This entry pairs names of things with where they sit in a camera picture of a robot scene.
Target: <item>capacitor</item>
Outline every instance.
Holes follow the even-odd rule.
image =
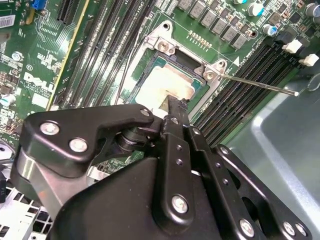
[[[0,104],[4,107],[9,107],[10,105],[14,104],[16,101],[16,97],[13,94],[6,94],[2,96],[0,99]]]
[[[320,17],[320,5],[317,5],[315,3],[310,3],[305,8],[305,15],[313,18]]]
[[[24,56],[22,55],[21,52],[19,51],[14,51],[11,55],[12,59],[17,61],[17,62],[20,62],[24,59]]]
[[[271,26],[270,24],[265,24],[262,27],[262,31],[267,34],[269,37],[273,37],[277,34],[277,28],[275,26]]]
[[[252,17],[261,16],[264,13],[264,5],[262,3],[251,3],[247,9],[248,14]]]
[[[247,0],[233,0],[234,4],[245,4]]]

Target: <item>black ram slot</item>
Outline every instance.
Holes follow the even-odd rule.
[[[70,25],[74,20],[80,0],[62,0],[59,5],[57,20],[64,25]]]

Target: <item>black plastic part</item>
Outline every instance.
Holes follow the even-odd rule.
[[[143,109],[139,104],[127,104],[35,113],[23,122],[20,146],[28,156],[59,175],[77,178],[97,154],[99,139],[108,138],[111,143],[121,130],[148,127],[154,121],[151,112],[149,116],[140,112]],[[40,126],[46,122],[57,124],[59,133],[42,133]],[[85,152],[71,150],[69,142],[75,138],[85,140]]]

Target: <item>bolt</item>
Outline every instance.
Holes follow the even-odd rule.
[[[194,132],[195,134],[197,134],[197,135],[201,135],[201,132],[200,132],[198,129],[196,129],[196,128],[193,129],[193,132]]]
[[[172,206],[180,214],[185,214],[188,211],[188,204],[182,197],[175,195],[172,197]]]
[[[150,116],[150,113],[149,113],[148,110],[146,110],[146,109],[142,109],[142,110],[140,110],[140,112],[141,112],[143,115],[147,116],[147,117]]]
[[[165,41],[161,41],[158,44],[158,49],[160,52],[166,53],[169,50],[169,44]]]
[[[176,119],[175,117],[172,117],[172,118],[171,118],[171,121],[174,122],[174,123],[177,124],[177,125],[179,124],[178,119]]]
[[[224,154],[228,154],[228,150],[225,147],[222,146],[220,149]]]
[[[72,139],[69,142],[69,147],[71,148],[72,151],[77,153],[83,153],[88,149],[87,143],[80,138]]]
[[[291,236],[296,235],[294,228],[291,226],[290,223],[288,223],[287,221],[285,221],[283,223],[284,229],[288,232],[288,234],[290,234]]]
[[[240,223],[240,227],[241,227],[242,231],[244,232],[244,234],[250,238],[253,238],[255,235],[255,231],[254,231],[254,228],[252,227],[252,225],[250,224],[250,222],[248,222],[245,219],[241,219],[239,223]]]
[[[45,122],[40,125],[40,130],[46,135],[56,135],[57,133],[59,133],[60,128],[53,122]]]
[[[304,229],[303,226],[301,226],[299,223],[296,223],[295,224],[295,227],[299,230],[299,232],[303,235],[303,236],[307,236],[307,232],[306,230]]]

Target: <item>hex bolt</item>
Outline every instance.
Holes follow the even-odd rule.
[[[59,133],[60,128],[53,122],[45,122],[40,125],[40,131],[45,135],[56,135]]]
[[[188,204],[182,197],[175,195],[172,197],[172,206],[180,214],[185,214],[188,211]]]
[[[75,138],[69,142],[69,147],[74,152],[83,153],[88,149],[88,144],[80,138]]]
[[[254,231],[254,228],[252,227],[252,225],[250,224],[250,222],[248,222],[245,219],[241,219],[239,223],[240,223],[240,227],[241,227],[242,231],[244,232],[244,234],[250,238],[253,238],[255,235],[255,231]]]

